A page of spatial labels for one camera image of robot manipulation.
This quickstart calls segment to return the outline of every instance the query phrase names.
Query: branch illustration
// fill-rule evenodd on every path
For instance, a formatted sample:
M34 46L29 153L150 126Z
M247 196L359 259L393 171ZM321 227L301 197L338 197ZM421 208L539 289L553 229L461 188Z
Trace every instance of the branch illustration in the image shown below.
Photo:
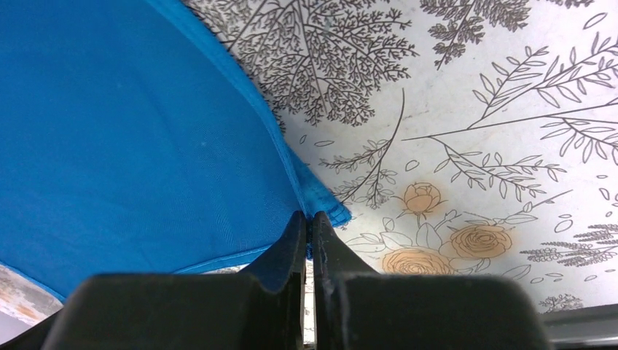
M397 175L397 172L384 169L382 167L382 162L397 135L397 131L403 119L404 109L405 91L402 89L402 108L390 139L380 141L369 140L368 146L364 146L364 152L356 153L353 157L338 155L334 157L332 162L326 159L320 159L321 166L334 169L337 173L342 170L354 172L358 170L359 166L368 165L370 167L366 172L367 175L359 176L350 182L345 181L342 185L332 190L333 194L342 202L346 203L350 200L355 203L366 203L368 207L377 209L394 195L394 192L385 188L384 184L380 181L386 180L389 184L396 184L394 176ZM366 194L357 197L356 193L363 187L367 188Z
M377 0L388 3L388 0ZM302 115L317 125L359 126L375 116L369 98L383 82L410 77L399 64L418 56L397 32L411 26L402 11L374 9L376 1L205 1L201 18L234 17L219 38L227 43L284 127L283 115Z
M530 7L528 0L421 0L421 9L445 22L437 23L428 32L440 40L435 46L441 55L434 62L439 70L442 64L461 57L466 44L479 44L485 36L481 23L488 21L492 27L501 26L515 32L524 28Z
M502 198L506 198L509 188L512 188L519 202L522 200L522 193L526 192L533 198L536 198L536 195L546 193L539 189L541 187L540 184L530 184L530 181L536 181L535 175L537 171L541 169L546 171L555 182L558 182L557 172L566 172L566 170L559 168L558 164L544 165L543 160L539 159L541 155L531 155L515 163L504 164L499 153L494 153L493 159L491 154L487 153L479 162L473 159L473 157L483 155L483 152L459 153L435 137L430 137L430 139L442 144L448 156L446 160L436 167L434 173L441 171L446 165L452 163L457 168L457 172L451 177L451 182L454 182L463 174L468 179L467 183L470 188L473 188L473 185L476 184L482 190L487 190L487 187L492 188L496 183Z
M573 236L577 242L544 242L541 245L551 248L524 250L520 253L528 254L530 261L556 261L564 266L575 267L603 263L618 255L613 252L618 248L618 225L597 224L588 228L594 230Z

